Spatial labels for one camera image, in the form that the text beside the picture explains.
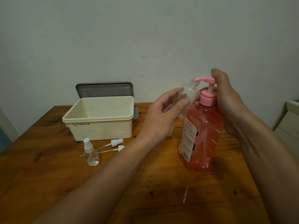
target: fingernail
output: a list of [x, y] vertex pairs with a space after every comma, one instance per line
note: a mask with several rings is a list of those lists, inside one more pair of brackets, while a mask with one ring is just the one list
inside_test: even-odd
[[190, 100], [188, 98], [185, 98], [183, 101], [182, 101], [182, 104], [186, 107], [190, 104]]

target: drawer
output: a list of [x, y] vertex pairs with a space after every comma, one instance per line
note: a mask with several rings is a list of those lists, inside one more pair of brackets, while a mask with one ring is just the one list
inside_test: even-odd
[[299, 115], [288, 111], [278, 128], [299, 140]]
[[276, 128], [275, 133], [299, 159], [299, 140], [279, 128]]

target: pink pump bottle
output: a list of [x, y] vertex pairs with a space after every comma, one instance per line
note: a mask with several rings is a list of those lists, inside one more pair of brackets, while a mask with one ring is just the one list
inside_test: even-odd
[[217, 107], [217, 93], [213, 91], [215, 79], [208, 76], [197, 78], [195, 81], [205, 81], [209, 83], [209, 87], [202, 91], [199, 107], [192, 105], [184, 120], [178, 154], [190, 171], [209, 167], [224, 127], [223, 118]]

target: forearm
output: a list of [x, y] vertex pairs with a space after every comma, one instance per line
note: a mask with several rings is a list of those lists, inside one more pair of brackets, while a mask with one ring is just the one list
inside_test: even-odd
[[138, 136], [34, 223], [105, 223], [152, 147]]
[[275, 133], [247, 111], [236, 124], [237, 138], [273, 222], [299, 220], [299, 163]]

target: pink liquid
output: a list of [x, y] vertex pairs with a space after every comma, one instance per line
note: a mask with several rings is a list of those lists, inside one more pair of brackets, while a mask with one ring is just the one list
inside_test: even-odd
[[190, 161], [187, 162], [186, 158], [182, 155], [181, 144], [178, 148], [179, 156], [190, 171], [207, 169], [224, 127], [223, 118], [217, 107], [204, 105], [200, 105], [199, 107], [192, 105], [189, 108], [186, 118], [197, 128], [198, 133], [195, 137]]

